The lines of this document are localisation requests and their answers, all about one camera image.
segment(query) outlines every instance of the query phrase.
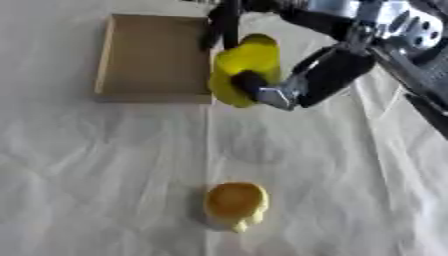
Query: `silver metal part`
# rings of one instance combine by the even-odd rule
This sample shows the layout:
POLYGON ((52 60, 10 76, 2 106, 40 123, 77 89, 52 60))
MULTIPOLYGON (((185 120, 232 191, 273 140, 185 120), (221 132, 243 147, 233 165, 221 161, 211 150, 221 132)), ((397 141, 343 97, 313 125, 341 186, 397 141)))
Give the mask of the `silver metal part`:
POLYGON ((383 8, 379 16, 377 37, 388 40, 401 38, 404 48, 427 50, 436 46, 442 39, 443 21, 433 15, 420 11, 406 1, 394 5, 391 9, 383 8))
POLYGON ((335 0, 307 0, 303 1, 300 9, 309 12, 325 13, 332 16, 353 19, 358 14, 361 6, 359 1, 335 1, 335 0))
POLYGON ((257 101, 283 110, 293 110, 297 106, 297 97, 306 90, 303 76, 292 75, 275 87, 260 88, 257 101))
POLYGON ((399 48, 406 50, 434 47, 440 42, 444 30, 440 18, 415 8, 406 0, 308 0, 301 2, 300 8, 374 24, 376 38, 393 39, 402 44, 399 48))

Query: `yellow plastic part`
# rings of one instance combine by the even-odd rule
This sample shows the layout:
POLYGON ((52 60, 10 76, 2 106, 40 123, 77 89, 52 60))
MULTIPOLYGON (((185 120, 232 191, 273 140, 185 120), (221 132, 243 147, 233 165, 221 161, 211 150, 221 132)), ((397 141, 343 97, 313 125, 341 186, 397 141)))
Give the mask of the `yellow plastic part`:
POLYGON ((240 233, 263 221, 269 208, 266 190, 252 183, 225 183, 207 193, 204 209, 213 220, 240 233))
POLYGON ((255 104, 231 84, 231 77, 245 70, 261 75, 269 84, 280 81, 279 47, 266 35, 252 34, 236 48, 220 52, 214 62, 209 88, 223 103, 246 108, 255 104))

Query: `wrinkled fabric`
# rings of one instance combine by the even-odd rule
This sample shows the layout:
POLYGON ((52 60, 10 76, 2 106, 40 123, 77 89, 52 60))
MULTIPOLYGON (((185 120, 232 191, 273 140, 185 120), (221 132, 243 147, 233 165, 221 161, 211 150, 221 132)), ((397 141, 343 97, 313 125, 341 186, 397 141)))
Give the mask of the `wrinkled fabric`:
MULTIPOLYGON (((110 13, 201 16, 168 0, 0 1, 2 255, 446 255, 448 143, 383 70, 310 109, 99 104, 110 13), (265 221, 206 225, 206 188, 266 187, 265 221)), ((272 15, 286 76, 332 41, 272 15)))

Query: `wooden tray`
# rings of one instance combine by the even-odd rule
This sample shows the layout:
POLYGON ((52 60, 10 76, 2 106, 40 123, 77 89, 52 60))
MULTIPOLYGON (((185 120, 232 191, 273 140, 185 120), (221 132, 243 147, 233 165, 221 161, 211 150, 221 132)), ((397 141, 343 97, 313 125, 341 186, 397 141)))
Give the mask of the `wooden tray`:
POLYGON ((206 22, 112 15, 95 94, 117 102, 210 103, 210 54, 198 48, 206 22))

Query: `white tablecloth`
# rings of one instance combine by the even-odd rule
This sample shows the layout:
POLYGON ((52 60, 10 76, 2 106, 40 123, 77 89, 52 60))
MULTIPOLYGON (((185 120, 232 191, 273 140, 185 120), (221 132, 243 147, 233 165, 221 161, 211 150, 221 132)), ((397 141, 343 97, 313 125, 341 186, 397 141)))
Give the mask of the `white tablecloth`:
MULTIPOLYGON (((293 113, 97 104, 110 13, 204 15, 174 0, 0 1, 0 251, 18 256, 444 256, 448 143, 382 70, 293 113), (204 225, 225 181, 272 206, 245 234, 204 225)), ((273 16, 285 75, 330 39, 273 16)))

